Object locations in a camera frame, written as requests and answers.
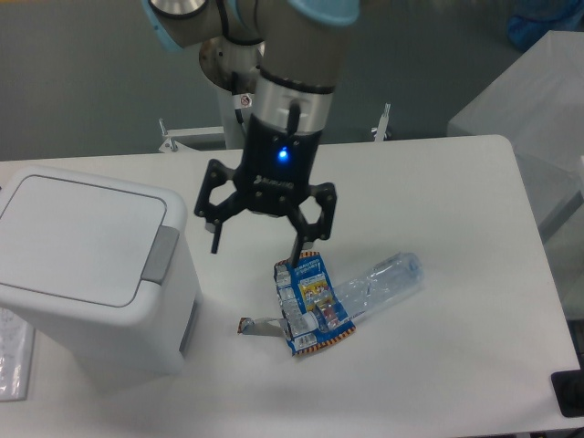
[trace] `blue snack package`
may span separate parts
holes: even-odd
[[[287,260],[277,263],[274,280],[292,355],[334,345],[355,331],[355,325],[335,295],[319,253],[303,253],[296,268]]]

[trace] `blue led light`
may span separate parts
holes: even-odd
[[[285,163],[288,162],[288,160],[290,159],[290,155],[288,154],[288,147],[284,146],[280,152],[277,154],[277,160],[279,162]]]

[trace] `plastic bottle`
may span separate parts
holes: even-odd
[[[417,290],[422,279],[420,259],[412,253],[399,253],[336,286],[335,295],[348,319],[354,319],[382,303],[409,296]]]

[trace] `gray floor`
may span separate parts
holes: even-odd
[[[362,15],[324,142],[440,137],[510,66],[506,0],[388,0]],[[138,0],[0,4],[0,161],[156,151],[157,125],[220,124],[198,47],[162,51]]]

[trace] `blue object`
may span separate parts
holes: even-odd
[[[583,16],[584,0],[519,0],[507,36],[526,51],[549,30],[575,30]]]
[[[290,154],[288,153],[288,147],[284,146],[277,155],[277,160],[282,164],[287,163],[290,160]]]
[[[286,342],[292,355],[329,347],[355,331],[355,325],[335,296],[319,253],[303,253],[297,268],[287,261],[276,264],[274,279],[289,328]],[[315,325],[308,327],[306,319],[312,319]]]
[[[171,38],[171,36],[168,35],[168,32],[166,32],[164,26],[161,25],[161,22],[158,21],[158,17],[156,16],[156,14],[154,14],[154,11],[152,11],[152,8],[148,3],[148,0],[142,0],[142,7],[144,8],[144,12],[148,17],[152,25],[152,28],[154,29],[154,32],[156,32],[158,40],[161,42],[162,47],[164,47],[164,50],[166,50],[167,52],[182,51],[183,48],[176,44],[176,42]]]
[[[287,1],[301,14],[327,26],[349,26],[359,17],[359,0]]]

